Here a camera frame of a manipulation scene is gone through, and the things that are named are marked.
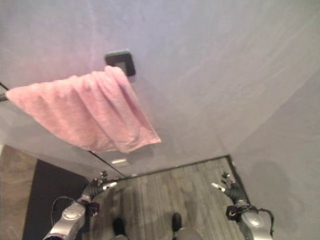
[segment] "wooden floor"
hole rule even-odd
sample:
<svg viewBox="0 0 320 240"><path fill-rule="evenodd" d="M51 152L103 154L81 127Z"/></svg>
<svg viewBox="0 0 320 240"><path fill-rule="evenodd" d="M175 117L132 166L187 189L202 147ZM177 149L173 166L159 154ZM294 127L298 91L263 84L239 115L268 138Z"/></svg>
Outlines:
<svg viewBox="0 0 320 240"><path fill-rule="evenodd" d="M131 240L171 240L171 216L179 212L183 225L204 240L243 240L237 224L225 216L231 201L210 185L219 183L224 171L231 173L222 158L122 180L97 199L100 214L84 238L111 239L112 218L121 215Z"/></svg>

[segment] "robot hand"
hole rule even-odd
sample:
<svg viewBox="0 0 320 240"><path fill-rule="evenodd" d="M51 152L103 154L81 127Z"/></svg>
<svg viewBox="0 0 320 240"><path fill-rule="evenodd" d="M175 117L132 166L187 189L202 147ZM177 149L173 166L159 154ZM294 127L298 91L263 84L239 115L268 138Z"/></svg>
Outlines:
<svg viewBox="0 0 320 240"><path fill-rule="evenodd" d="M107 173L101 172L100 177L85 187L81 197L62 212L60 220L53 222L54 226L43 240L74 240L86 222L86 213L95 217L99 212L99 204L92 202L93 199L116 185L116 182L107 183Z"/></svg>
<svg viewBox="0 0 320 240"><path fill-rule="evenodd" d="M233 205L226 209L226 216L229 220L236 221L239 225L246 240L272 240L274 216L269 210L257 209L248 203L248 199L244 190L230 178L230 174L224 172L222 175L222 183L225 187L211 183L211 185L222 191L233 202ZM268 212L271 218L270 232L259 212Z"/></svg>

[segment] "foot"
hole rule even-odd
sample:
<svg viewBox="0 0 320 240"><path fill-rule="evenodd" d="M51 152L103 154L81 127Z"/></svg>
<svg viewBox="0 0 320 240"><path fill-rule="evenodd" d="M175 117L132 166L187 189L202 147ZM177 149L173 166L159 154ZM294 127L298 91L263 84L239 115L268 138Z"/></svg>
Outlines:
<svg viewBox="0 0 320 240"><path fill-rule="evenodd" d="M182 219L180 213L176 212L172 215L172 231L175 233L182 228Z"/></svg>
<svg viewBox="0 0 320 240"><path fill-rule="evenodd" d="M118 218L113 220L112 228L113 228L114 235L116 235L116 236L118 236L118 235L127 236L126 235L126 230L125 230L125 221L121 217L118 217Z"/></svg>

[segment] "black wall mount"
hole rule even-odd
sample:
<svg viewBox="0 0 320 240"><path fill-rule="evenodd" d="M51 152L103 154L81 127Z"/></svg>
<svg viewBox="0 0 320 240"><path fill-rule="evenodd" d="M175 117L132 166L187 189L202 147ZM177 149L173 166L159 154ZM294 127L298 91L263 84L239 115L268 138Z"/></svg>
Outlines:
<svg viewBox="0 0 320 240"><path fill-rule="evenodd" d="M129 51L108 53L105 55L104 60L109 66L121 68L127 77L131 77L136 74L132 55Z"/></svg>

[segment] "pink towel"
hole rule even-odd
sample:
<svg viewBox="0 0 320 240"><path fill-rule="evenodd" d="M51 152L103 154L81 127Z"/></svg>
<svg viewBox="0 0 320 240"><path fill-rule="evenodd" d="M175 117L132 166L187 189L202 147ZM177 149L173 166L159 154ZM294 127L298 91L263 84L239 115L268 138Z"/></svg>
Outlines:
<svg viewBox="0 0 320 240"><path fill-rule="evenodd" d="M5 95L52 134L85 150L129 153L161 142L118 67L17 87Z"/></svg>

